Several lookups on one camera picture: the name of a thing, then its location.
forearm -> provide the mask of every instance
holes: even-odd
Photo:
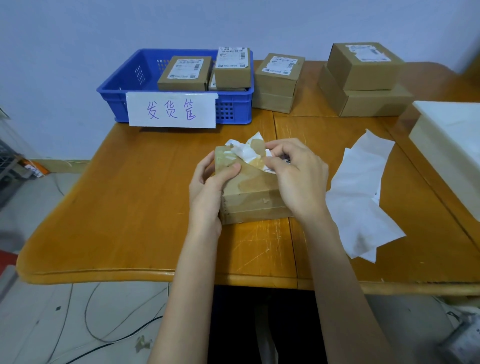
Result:
[[[328,210],[315,220],[303,225],[329,363],[392,363]]]
[[[214,234],[187,234],[149,364],[206,362],[216,248]]]

brown cardboard box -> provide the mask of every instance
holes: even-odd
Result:
[[[215,61],[216,86],[247,88],[252,83],[250,48],[220,47]]]
[[[253,140],[252,148],[257,154],[265,155],[263,141]],[[228,181],[223,189],[220,205],[222,223],[228,225],[291,217],[291,211],[285,206],[280,196],[277,176],[245,163],[234,154],[224,153],[230,149],[230,146],[215,148],[215,171],[217,173],[234,163],[241,164],[238,176]]]
[[[217,88],[215,71],[212,71],[210,75],[210,81],[208,82],[208,91],[245,91],[245,88]]]
[[[290,113],[295,96],[279,96],[254,91],[252,107],[271,111]]]
[[[274,59],[275,63],[271,63],[271,65],[274,67],[276,66],[276,68],[268,68],[268,64],[274,57],[278,60],[278,62],[276,62]],[[290,65],[293,62],[288,61],[288,59],[297,60],[297,62]],[[304,57],[269,53],[260,67],[255,70],[254,92],[292,97],[295,93],[297,81],[300,77],[300,72],[304,62]]]
[[[327,68],[344,90],[391,90],[403,64],[380,43],[335,43]]]
[[[203,60],[203,63],[200,65],[192,60]],[[158,89],[160,91],[206,91],[211,66],[212,57],[173,56],[158,79]]]
[[[339,116],[397,116],[413,101],[413,95],[396,84],[392,90],[345,91],[322,66],[318,86]]]

wooden table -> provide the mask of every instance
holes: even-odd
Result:
[[[305,62],[290,114],[253,110],[249,125],[178,131],[116,124],[87,170],[21,251],[20,276],[49,284],[173,279],[188,223],[195,164],[230,138],[297,137],[338,168],[345,147],[368,128],[393,139],[380,206],[406,233],[382,246],[377,263],[352,265],[366,293],[480,294],[480,223],[408,139],[400,118],[338,118],[316,86],[322,62]],[[403,83],[417,99],[479,101],[480,93],[435,63],[409,63]],[[224,226],[216,282],[311,289],[303,231],[295,219]]]

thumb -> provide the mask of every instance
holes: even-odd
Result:
[[[282,173],[288,167],[288,163],[279,157],[264,157],[264,163],[276,173]]]
[[[240,163],[235,163],[222,169],[221,172],[216,173],[215,176],[210,177],[209,180],[212,180],[212,184],[216,189],[221,190],[228,180],[231,180],[240,173],[240,169]]]

handwritten sign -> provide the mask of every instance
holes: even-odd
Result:
[[[216,127],[217,93],[127,92],[130,126]]]

